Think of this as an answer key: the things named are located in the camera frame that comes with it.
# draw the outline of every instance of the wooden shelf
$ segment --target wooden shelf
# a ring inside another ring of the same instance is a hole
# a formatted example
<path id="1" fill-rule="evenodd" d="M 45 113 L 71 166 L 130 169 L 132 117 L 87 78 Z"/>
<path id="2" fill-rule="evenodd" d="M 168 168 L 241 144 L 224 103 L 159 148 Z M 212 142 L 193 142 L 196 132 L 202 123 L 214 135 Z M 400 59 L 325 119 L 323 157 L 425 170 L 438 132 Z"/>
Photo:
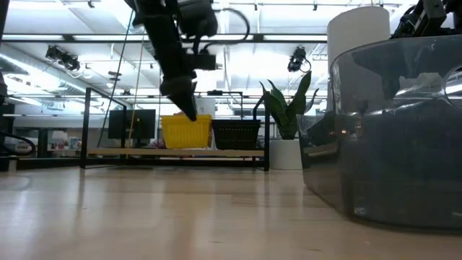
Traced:
<path id="1" fill-rule="evenodd" d="M 262 150 L 205 150 L 205 149 L 129 149 L 129 148 L 94 148 L 88 149 L 92 155 L 198 155 L 198 156 L 264 156 Z"/>

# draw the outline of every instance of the yellow basket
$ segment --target yellow basket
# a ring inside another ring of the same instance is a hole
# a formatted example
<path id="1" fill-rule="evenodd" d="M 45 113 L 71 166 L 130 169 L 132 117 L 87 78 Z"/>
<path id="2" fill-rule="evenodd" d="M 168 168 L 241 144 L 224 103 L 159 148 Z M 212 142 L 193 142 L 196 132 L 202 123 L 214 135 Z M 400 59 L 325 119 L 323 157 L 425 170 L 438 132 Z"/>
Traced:
<path id="1" fill-rule="evenodd" d="M 186 116 L 161 116 L 165 145 L 168 149 L 205 148 L 212 142 L 212 116 L 197 115 L 191 122 Z"/>

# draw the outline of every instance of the wooden floor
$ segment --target wooden floor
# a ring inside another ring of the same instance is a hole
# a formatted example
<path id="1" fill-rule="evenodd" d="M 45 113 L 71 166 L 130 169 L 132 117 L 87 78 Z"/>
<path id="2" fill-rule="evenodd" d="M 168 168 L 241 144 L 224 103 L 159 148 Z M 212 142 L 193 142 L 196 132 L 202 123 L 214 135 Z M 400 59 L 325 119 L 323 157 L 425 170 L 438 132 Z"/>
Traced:
<path id="1" fill-rule="evenodd" d="M 460 259 L 462 237 L 345 220 L 301 173 L 76 168 L 0 175 L 0 259 Z"/>

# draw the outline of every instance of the computer monitor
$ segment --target computer monitor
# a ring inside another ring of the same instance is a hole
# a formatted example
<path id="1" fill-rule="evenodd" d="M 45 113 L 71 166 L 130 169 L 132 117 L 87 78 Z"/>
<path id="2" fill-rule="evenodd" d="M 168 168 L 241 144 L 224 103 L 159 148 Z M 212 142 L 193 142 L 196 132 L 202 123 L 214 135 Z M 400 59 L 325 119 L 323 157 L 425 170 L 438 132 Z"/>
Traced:
<path id="1" fill-rule="evenodd" d="M 125 121 L 123 120 L 122 110 L 111 110 L 109 112 L 109 139 L 121 139 L 122 128 L 124 124 L 126 127 L 125 138 L 128 138 L 130 132 L 131 117 L 133 112 L 133 110 L 127 111 Z M 133 131 L 131 133 L 131 138 L 137 139 L 138 143 L 140 143 L 141 139 L 155 138 L 155 121 L 155 109 L 135 110 L 135 118 L 133 122 Z"/>

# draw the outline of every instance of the black basket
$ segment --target black basket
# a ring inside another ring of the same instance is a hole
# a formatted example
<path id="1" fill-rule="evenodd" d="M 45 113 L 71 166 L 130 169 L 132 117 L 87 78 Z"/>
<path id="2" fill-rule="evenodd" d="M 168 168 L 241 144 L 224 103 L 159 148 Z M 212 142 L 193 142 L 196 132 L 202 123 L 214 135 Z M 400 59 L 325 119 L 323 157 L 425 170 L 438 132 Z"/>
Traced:
<path id="1" fill-rule="evenodd" d="M 261 120 L 212 120 L 220 150 L 256 150 Z"/>

